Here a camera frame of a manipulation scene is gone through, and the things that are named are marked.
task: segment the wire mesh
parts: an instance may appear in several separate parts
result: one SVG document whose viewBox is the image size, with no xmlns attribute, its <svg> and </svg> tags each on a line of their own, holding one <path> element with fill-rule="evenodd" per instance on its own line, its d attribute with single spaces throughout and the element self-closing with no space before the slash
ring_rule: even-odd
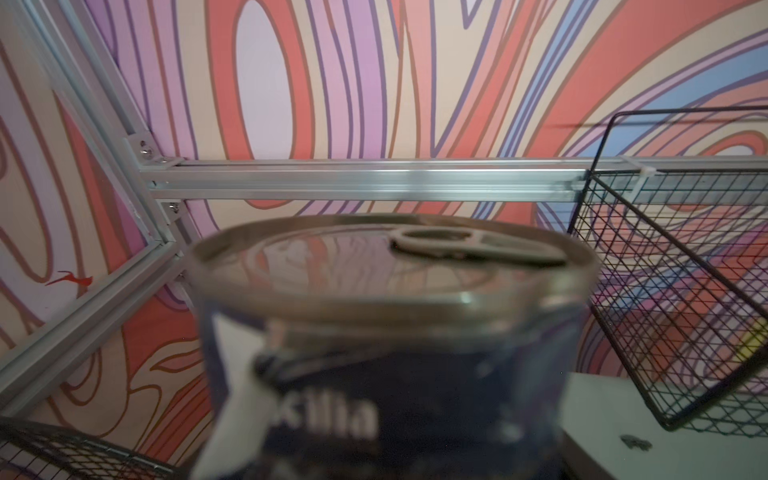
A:
<svg viewBox="0 0 768 480">
<path fill-rule="evenodd" d="M 768 436 L 768 172 L 593 173 L 592 313 L 659 423 Z"/>
<path fill-rule="evenodd" d="M 174 467 L 74 430 L 0 419 L 2 480 L 162 480 Z"/>
</svg>

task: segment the white zip tie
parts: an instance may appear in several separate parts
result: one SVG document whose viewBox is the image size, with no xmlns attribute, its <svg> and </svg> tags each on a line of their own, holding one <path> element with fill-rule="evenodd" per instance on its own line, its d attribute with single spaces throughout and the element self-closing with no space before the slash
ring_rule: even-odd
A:
<svg viewBox="0 0 768 480">
<path fill-rule="evenodd" d="M 645 182 L 656 174 L 656 167 L 649 167 L 648 165 L 643 165 L 639 161 L 627 155 L 619 155 L 619 158 L 627 162 L 628 164 L 634 165 L 635 167 L 640 169 L 640 176 L 637 179 L 637 182 L 635 183 L 634 187 L 632 187 L 632 191 L 629 193 L 629 195 L 625 197 L 628 202 L 633 204 L 634 199 L 637 198 L 637 195 L 640 194 L 640 190 L 642 190 L 643 187 L 645 186 Z"/>
</svg>

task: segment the can label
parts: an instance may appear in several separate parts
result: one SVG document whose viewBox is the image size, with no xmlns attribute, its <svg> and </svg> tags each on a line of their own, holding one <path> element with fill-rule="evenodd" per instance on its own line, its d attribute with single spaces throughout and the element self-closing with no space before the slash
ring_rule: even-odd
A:
<svg viewBox="0 0 768 480">
<path fill-rule="evenodd" d="M 204 354 L 220 408 L 233 378 L 226 358 L 233 347 L 217 324 L 248 328 L 258 343 L 263 321 L 218 305 L 207 310 Z M 557 448 L 558 402 L 583 318 L 577 307 L 546 313 L 536 322 L 544 328 L 483 348 L 371 345 L 262 358 L 272 372 L 267 381 L 281 394 L 264 455 L 431 478 L 535 468 Z"/>
</svg>

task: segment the colorful swirly wall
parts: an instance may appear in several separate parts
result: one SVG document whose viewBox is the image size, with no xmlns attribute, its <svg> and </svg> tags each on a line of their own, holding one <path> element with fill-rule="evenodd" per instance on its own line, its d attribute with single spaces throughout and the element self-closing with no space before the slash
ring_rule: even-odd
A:
<svg viewBox="0 0 768 480">
<path fill-rule="evenodd" d="M 147 242 L 3 5 L 0 95 L 2 360 Z M 207 437 L 201 361 L 194 318 L 165 286 L 31 418 L 176 462 Z"/>
</svg>

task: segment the metal bracket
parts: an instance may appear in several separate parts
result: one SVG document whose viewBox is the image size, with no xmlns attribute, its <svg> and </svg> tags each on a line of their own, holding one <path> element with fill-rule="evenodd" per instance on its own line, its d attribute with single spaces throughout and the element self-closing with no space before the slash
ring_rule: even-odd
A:
<svg viewBox="0 0 768 480">
<path fill-rule="evenodd" d="M 149 131 L 128 135 L 125 142 L 140 170 L 165 170 L 185 160 L 182 157 L 164 157 L 161 155 L 160 148 Z"/>
</svg>

